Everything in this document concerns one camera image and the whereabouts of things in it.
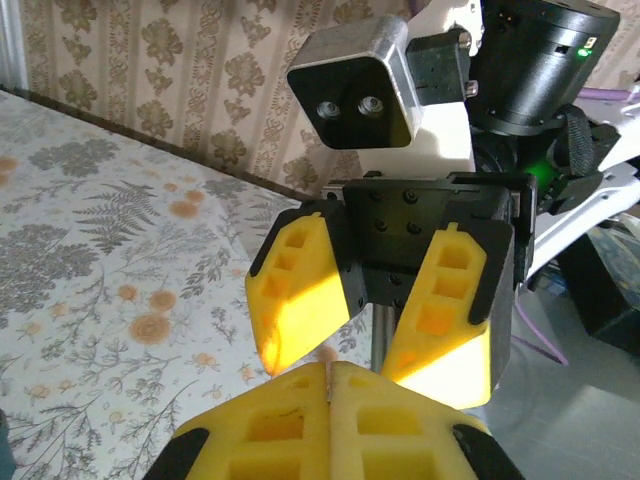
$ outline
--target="green led light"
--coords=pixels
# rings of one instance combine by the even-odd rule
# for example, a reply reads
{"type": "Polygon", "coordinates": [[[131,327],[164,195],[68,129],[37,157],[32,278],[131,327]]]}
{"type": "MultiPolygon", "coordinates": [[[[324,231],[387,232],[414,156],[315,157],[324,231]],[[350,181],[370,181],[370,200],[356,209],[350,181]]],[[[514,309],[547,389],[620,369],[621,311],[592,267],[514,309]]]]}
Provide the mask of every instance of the green led light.
{"type": "Polygon", "coordinates": [[[526,168],[525,172],[535,175],[538,179],[539,196],[542,196],[542,194],[547,191],[549,184],[556,176],[556,171],[546,160],[539,161],[529,168],[526,168]]]}

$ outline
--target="metal rod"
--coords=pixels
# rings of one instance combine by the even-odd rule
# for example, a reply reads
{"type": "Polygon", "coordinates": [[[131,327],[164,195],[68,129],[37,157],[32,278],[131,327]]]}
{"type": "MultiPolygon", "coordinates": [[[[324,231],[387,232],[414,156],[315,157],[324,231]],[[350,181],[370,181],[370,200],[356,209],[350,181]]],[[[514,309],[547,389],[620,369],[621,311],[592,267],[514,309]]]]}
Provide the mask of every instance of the metal rod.
{"type": "Polygon", "coordinates": [[[396,311],[384,305],[373,306],[373,329],[371,332],[371,370],[380,373],[393,334],[396,330],[396,311]]]}

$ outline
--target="cutout hole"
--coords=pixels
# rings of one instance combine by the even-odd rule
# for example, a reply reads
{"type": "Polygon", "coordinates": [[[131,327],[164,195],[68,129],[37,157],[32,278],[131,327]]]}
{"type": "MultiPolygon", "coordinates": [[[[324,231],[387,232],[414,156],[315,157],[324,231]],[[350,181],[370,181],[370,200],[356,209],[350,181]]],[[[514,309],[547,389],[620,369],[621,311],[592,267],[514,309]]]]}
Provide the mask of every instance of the cutout hole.
{"type": "Polygon", "coordinates": [[[349,386],[356,388],[370,387],[371,384],[364,378],[356,377],[355,375],[349,377],[349,386]]]}
{"type": "Polygon", "coordinates": [[[229,465],[229,480],[300,480],[297,458],[243,458],[229,465]]]}
{"type": "Polygon", "coordinates": [[[358,410],[360,435],[420,435],[422,428],[413,412],[400,407],[362,407],[358,410]]]}
{"type": "Polygon", "coordinates": [[[466,248],[457,245],[448,245],[442,249],[438,259],[439,267],[466,270],[471,263],[471,255],[466,248]]]}
{"type": "Polygon", "coordinates": [[[304,414],[300,408],[262,412],[249,425],[248,442],[301,440],[304,414]]]}
{"type": "Polygon", "coordinates": [[[307,232],[305,230],[295,230],[289,234],[285,242],[285,246],[293,248],[302,248],[307,241],[307,232]]]}
{"type": "Polygon", "coordinates": [[[456,319],[456,309],[449,305],[427,303],[422,307],[417,330],[427,335],[446,335],[456,319]]]}
{"type": "Polygon", "coordinates": [[[278,255],[276,259],[276,268],[281,268],[282,270],[293,270],[296,263],[298,261],[298,256],[291,253],[281,253],[278,255]]]}
{"type": "Polygon", "coordinates": [[[469,280],[439,275],[433,289],[435,295],[462,300],[469,290],[469,280]]]}
{"type": "Polygon", "coordinates": [[[269,298],[280,298],[284,296],[288,287],[288,278],[269,275],[264,284],[264,287],[262,288],[262,295],[269,298]]]}
{"type": "Polygon", "coordinates": [[[311,385],[311,382],[309,382],[309,379],[307,377],[304,377],[299,378],[289,386],[291,388],[309,388],[309,385],[311,385]]]}
{"type": "Polygon", "coordinates": [[[364,480],[442,478],[435,467],[433,454],[429,451],[406,453],[384,450],[365,451],[362,454],[362,464],[364,480]]]}

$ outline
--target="wallpaper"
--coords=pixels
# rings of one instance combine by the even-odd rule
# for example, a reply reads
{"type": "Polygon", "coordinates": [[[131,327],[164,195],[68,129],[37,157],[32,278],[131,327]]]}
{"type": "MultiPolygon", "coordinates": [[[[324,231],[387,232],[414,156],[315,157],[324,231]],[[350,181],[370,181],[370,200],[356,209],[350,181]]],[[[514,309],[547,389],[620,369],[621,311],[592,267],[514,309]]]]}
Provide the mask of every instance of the wallpaper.
{"type": "MultiPolygon", "coordinates": [[[[640,70],[640,3],[623,15],[589,85],[626,87],[640,70]]],[[[320,144],[284,79],[310,32],[403,0],[21,0],[30,89],[198,154],[315,193],[361,174],[355,152],[320,144]]]]}

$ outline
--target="bed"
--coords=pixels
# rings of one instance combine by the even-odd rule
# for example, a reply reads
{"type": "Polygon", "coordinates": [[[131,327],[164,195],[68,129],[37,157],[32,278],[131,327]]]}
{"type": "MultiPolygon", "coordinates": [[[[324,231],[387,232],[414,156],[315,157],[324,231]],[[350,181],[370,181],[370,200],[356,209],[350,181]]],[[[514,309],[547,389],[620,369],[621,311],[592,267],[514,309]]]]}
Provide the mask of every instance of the bed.
{"type": "MultiPolygon", "coordinates": [[[[0,92],[0,408],[17,479],[139,479],[269,379],[244,276],[297,203],[0,92]]],[[[301,362],[368,366],[370,311],[301,362]]]]}

